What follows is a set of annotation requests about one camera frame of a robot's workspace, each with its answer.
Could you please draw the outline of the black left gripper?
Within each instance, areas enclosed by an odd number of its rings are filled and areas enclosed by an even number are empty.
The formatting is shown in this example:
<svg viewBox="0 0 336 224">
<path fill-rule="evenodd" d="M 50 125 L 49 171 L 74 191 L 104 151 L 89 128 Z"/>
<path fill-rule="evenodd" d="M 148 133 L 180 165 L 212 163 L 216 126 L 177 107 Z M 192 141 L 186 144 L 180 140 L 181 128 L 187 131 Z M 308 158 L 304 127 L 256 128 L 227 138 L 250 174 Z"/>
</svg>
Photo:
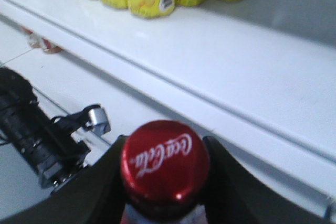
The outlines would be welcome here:
<svg viewBox="0 0 336 224">
<path fill-rule="evenodd" d="M 81 124 L 72 119 L 53 119 L 43 129 L 38 145 L 39 184 L 42 188 L 57 187 L 71 179 L 83 168 L 90 148 L 83 140 L 75 141 L 71 136 Z"/>
</svg>

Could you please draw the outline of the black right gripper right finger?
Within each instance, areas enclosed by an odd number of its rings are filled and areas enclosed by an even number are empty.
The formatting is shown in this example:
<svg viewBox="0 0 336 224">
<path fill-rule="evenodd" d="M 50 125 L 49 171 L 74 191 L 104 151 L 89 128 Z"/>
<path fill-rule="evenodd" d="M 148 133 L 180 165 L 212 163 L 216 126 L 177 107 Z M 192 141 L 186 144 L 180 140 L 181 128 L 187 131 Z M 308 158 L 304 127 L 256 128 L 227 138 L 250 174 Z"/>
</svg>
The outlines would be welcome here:
<svg viewBox="0 0 336 224">
<path fill-rule="evenodd" d="M 203 137 L 211 159 L 204 191 L 208 223 L 331 223 L 270 189 L 213 136 Z"/>
</svg>

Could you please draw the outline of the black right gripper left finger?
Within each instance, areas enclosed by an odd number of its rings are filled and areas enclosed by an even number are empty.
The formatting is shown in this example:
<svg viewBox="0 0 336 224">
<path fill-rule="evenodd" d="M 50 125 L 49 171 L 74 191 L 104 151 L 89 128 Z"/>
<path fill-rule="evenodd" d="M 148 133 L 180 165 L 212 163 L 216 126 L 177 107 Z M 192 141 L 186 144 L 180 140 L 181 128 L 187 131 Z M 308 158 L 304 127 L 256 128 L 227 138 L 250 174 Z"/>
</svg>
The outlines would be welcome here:
<svg viewBox="0 0 336 224">
<path fill-rule="evenodd" d="M 2 223 L 120 223 L 126 203 L 119 163 L 126 136 L 77 179 Z"/>
</svg>

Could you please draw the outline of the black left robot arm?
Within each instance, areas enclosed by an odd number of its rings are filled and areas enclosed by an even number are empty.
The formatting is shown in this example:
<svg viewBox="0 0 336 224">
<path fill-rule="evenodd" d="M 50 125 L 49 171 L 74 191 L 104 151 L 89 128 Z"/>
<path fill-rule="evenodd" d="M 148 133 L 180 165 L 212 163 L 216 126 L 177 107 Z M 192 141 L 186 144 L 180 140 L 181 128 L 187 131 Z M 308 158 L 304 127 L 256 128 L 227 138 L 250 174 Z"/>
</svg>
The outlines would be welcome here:
<svg viewBox="0 0 336 224">
<path fill-rule="evenodd" d="M 41 188 L 55 187 L 83 169 L 90 152 L 72 133 L 89 121 L 89 107 L 50 119 L 39 107 L 28 80 L 1 68 L 1 137 L 11 143 L 39 177 Z"/>
</svg>

